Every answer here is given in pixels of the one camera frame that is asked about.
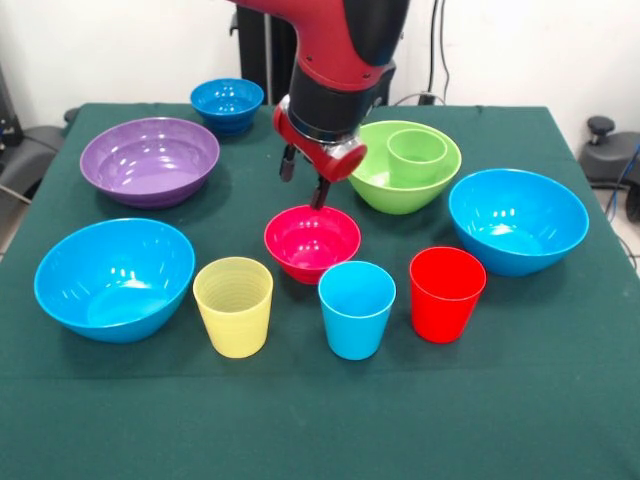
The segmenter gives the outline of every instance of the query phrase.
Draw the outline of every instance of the green tablecloth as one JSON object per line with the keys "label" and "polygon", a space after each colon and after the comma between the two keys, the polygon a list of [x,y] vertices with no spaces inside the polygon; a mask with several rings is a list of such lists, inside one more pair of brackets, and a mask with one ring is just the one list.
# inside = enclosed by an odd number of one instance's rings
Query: green tablecloth
{"label": "green tablecloth", "polygon": [[[392,217],[347,182],[334,185],[328,204],[363,232],[357,258],[398,285],[382,346],[359,363],[331,353],[315,289],[282,274],[263,246],[267,221],[306,203],[316,180],[300,162],[293,182],[280,182],[270,113],[222,142],[198,194],[142,212],[83,180],[82,149],[122,121],[197,116],[186,105],[82,108],[0,264],[0,478],[640,478],[640,283],[546,109],[371,114],[452,136],[463,153],[458,178],[496,166],[555,178],[585,203],[591,230],[544,272],[491,276],[464,336],[436,346],[410,327],[407,268],[427,246],[459,245],[446,195]],[[258,354],[219,356],[190,294],[161,331],[132,345],[86,340],[40,310],[32,280],[48,249],[93,222],[142,215],[180,228],[198,268],[242,255],[271,269],[271,325]]]}

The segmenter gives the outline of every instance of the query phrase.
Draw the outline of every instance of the magenta bowl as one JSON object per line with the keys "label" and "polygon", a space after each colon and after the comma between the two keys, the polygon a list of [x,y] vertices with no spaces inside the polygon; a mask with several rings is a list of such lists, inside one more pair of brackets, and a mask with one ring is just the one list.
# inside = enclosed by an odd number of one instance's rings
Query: magenta bowl
{"label": "magenta bowl", "polygon": [[216,137],[197,123],[152,117],[116,125],[80,157],[84,178],[136,208],[175,206],[204,184],[220,156]]}

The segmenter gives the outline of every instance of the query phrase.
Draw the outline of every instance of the plastic cup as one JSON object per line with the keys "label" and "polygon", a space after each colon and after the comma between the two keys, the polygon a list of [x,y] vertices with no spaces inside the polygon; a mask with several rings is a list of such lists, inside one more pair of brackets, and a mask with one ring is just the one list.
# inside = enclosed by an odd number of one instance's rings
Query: plastic cup
{"label": "plastic cup", "polygon": [[445,141],[429,130],[400,130],[389,137],[389,171],[396,186],[419,187],[435,181],[438,163],[448,151]]}
{"label": "plastic cup", "polygon": [[409,277],[416,333],[433,343],[457,340],[487,284],[482,264],[463,250],[433,247],[413,258]]}
{"label": "plastic cup", "polygon": [[193,282],[204,326],[218,353],[245,358],[267,340],[273,277],[260,262],[228,257],[204,267]]}
{"label": "plastic cup", "polygon": [[318,292],[331,350],[346,360],[373,355],[396,298],[391,275],[372,263],[344,262],[322,275]]}

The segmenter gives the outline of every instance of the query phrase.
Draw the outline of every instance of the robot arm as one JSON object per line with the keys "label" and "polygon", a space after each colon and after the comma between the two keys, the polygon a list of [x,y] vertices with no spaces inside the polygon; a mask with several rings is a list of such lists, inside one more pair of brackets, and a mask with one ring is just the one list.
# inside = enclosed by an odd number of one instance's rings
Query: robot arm
{"label": "robot arm", "polygon": [[319,174],[312,206],[320,208],[331,182],[347,178],[366,154],[356,132],[392,60],[409,0],[231,1],[296,29],[289,95],[274,115],[288,144],[280,173],[288,181],[295,152],[302,152]]}

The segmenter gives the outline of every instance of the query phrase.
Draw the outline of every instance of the red cup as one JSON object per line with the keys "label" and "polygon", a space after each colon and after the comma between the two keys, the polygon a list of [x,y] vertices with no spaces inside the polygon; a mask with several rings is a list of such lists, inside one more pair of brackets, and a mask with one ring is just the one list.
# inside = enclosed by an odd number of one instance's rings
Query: red cup
{"label": "red cup", "polygon": [[480,261],[458,248],[428,248],[411,260],[409,277],[416,333],[433,343],[457,340],[487,284]]}

